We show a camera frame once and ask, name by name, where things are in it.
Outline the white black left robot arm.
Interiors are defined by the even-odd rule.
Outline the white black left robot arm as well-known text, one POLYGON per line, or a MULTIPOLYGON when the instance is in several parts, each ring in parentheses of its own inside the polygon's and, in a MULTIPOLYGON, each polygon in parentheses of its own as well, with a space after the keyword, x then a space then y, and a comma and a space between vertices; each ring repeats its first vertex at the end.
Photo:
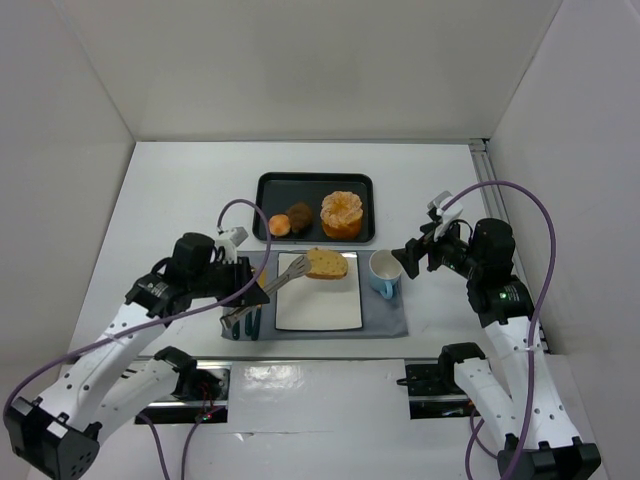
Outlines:
POLYGON ((79 479, 100 447, 150 403, 185 398, 199 379, 190 355, 165 347, 130 377, 131 363, 196 299, 232 307, 266 303, 250 261, 237 253, 242 227, 214 238, 186 233, 170 256, 137 279, 98 340, 76 352, 76 361, 35 399, 12 397, 3 414, 11 449, 51 479, 79 479))

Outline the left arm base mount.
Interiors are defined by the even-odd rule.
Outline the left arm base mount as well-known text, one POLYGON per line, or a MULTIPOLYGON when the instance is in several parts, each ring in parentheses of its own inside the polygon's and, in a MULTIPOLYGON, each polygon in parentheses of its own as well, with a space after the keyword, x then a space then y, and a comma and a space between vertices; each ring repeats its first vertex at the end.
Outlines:
POLYGON ((194 380, 189 380, 178 397, 168 395, 149 404, 136 417, 145 416, 155 425, 193 425, 202 420, 209 424, 228 421, 231 363, 198 360, 194 380))

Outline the seeded bread slice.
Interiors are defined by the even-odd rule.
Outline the seeded bread slice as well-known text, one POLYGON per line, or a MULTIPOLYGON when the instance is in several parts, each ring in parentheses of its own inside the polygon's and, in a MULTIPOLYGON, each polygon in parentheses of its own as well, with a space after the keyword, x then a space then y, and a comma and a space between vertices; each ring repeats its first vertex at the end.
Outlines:
POLYGON ((347 276, 349 264, 339 252, 314 248, 306 252, 310 262, 307 277, 319 280, 339 280, 347 276))

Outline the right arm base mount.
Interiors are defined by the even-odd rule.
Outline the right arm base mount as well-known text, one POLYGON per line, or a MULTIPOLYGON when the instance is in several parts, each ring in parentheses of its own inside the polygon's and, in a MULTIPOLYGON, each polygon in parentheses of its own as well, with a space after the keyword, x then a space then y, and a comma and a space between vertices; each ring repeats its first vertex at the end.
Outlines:
POLYGON ((473 403, 458 387, 447 384, 436 363, 406 363, 396 384, 406 390, 411 420, 469 417, 473 403))

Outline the silver metal tongs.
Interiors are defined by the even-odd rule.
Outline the silver metal tongs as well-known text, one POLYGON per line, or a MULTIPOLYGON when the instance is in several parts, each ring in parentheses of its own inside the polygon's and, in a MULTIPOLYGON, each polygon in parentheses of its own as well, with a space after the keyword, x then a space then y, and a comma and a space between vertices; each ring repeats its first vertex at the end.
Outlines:
MULTIPOLYGON (((280 288, 289 283, 292 280, 305 276, 311 270, 311 262, 306 254, 297 256, 288 266, 288 268, 274 280, 265 285, 263 291, 267 297, 273 296, 280 288)), ((247 314, 253 313, 262 305, 266 305, 269 300, 261 301, 257 305, 247 306, 243 308, 232 309, 230 313, 223 315, 220 318, 221 324, 226 329, 231 329, 247 314)))

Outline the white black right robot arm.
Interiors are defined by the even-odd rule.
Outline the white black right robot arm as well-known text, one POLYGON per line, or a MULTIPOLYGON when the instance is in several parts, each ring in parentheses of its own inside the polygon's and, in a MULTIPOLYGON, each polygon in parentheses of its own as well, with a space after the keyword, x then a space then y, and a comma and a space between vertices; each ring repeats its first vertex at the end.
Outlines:
POLYGON ((437 225, 393 251, 410 278, 419 262, 444 266, 464 277, 473 311, 493 344, 507 384, 500 385, 489 360, 474 343, 443 347, 443 382, 462 390, 500 446, 497 465, 510 479, 587 479, 600 466, 597 446, 582 440, 558 394, 540 337, 529 332, 534 306, 526 286, 512 273, 515 241, 498 219, 476 223, 469 241, 459 229, 437 237, 437 225))

